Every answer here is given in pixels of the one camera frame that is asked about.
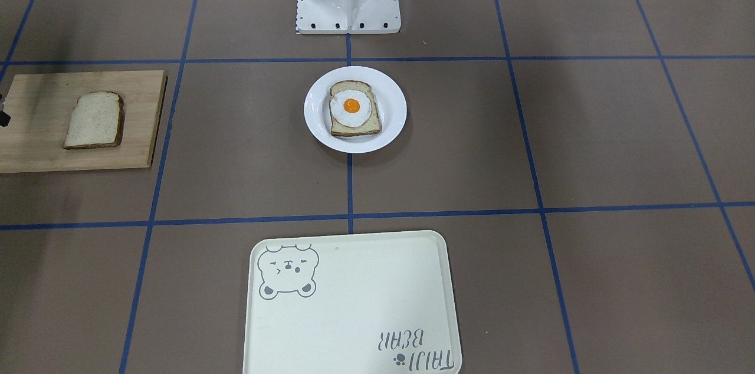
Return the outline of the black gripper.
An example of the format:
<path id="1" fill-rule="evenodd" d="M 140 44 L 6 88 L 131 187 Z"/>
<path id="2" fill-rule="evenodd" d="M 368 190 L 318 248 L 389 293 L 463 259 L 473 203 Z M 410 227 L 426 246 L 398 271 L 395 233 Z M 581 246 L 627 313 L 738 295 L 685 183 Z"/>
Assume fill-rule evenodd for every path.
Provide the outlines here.
<path id="1" fill-rule="evenodd" d="M 7 127 L 10 124 L 11 116 L 5 111 L 5 99 L 1 96 L 0 100 L 0 126 Z"/>

